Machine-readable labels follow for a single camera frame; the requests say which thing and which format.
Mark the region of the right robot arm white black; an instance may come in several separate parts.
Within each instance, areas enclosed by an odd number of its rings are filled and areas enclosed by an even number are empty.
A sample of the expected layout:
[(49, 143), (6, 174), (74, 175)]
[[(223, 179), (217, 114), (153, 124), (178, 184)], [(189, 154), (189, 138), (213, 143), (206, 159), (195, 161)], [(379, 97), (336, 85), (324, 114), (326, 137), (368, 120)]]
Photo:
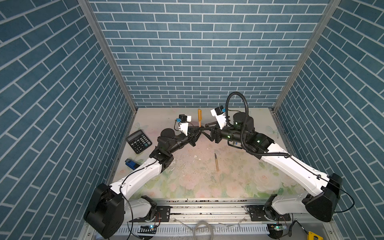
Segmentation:
[(226, 113), (221, 108), (211, 110), (215, 124), (206, 124), (211, 139), (240, 143), (240, 149), (278, 168), (306, 193), (290, 196), (272, 194), (263, 207), (265, 217), (274, 221), (286, 214), (310, 214), (322, 222), (330, 222), (340, 199), (342, 178), (337, 174), (327, 175), (289, 154), (273, 139), (258, 133), (254, 121), (244, 112), (234, 115), (234, 124), (229, 126)]

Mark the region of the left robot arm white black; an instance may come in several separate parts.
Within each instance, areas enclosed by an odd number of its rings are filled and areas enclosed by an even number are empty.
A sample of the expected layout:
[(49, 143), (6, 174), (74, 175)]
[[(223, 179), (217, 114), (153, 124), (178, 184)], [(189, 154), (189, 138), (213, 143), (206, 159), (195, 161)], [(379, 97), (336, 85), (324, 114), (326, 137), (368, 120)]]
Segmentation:
[(164, 129), (149, 158), (136, 170), (110, 185), (101, 183), (95, 188), (85, 210), (84, 220), (103, 238), (108, 239), (123, 224), (126, 209), (131, 212), (131, 220), (152, 219), (157, 207), (152, 199), (146, 196), (132, 202), (129, 199), (149, 180), (169, 167), (174, 160), (174, 152), (187, 144), (194, 146), (203, 131), (203, 127), (189, 127), (186, 134), (176, 135), (173, 129)]

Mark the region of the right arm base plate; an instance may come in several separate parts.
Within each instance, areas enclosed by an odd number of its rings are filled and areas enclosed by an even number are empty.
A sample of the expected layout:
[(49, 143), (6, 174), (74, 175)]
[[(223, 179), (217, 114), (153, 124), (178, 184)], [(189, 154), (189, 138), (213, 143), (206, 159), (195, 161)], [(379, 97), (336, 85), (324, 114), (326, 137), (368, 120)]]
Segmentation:
[(285, 214), (280, 215), (275, 210), (271, 208), (265, 208), (262, 205), (248, 205), (244, 207), (246, 212), (251, 218), (252, 222), (262, 222), (262, 221), (290, 221), (291, 215)]

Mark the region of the tan pen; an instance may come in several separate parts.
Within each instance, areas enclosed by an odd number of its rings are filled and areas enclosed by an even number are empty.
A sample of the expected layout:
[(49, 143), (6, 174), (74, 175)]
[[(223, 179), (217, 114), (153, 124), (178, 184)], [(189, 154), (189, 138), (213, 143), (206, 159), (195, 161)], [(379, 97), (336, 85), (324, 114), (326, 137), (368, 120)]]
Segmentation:
[(199, 127), (202, 126), (202, 110), (198, 109), (198, 121), (199, 121)]
[(216, 165), (216, 171), (219, 172), (220, 169), (219, 169), (219, 163), (218, 163), (218, 158), (216, 153), (215, 153), (215, 165)]

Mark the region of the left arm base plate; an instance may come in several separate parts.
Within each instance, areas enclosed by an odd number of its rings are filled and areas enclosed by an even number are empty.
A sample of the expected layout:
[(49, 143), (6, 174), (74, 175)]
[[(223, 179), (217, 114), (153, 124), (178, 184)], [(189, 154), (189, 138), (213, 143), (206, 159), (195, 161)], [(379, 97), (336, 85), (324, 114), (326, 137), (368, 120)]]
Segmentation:
[(171, 214), (170, 206), (156, 206), (156, 208), (151, 208), (149, 212), (144, 217), (136, 217), (134, 215), (134, 219), (130, 220), (130, 222), (134, 223), (144, 223), (144, 222), (169, 222)]

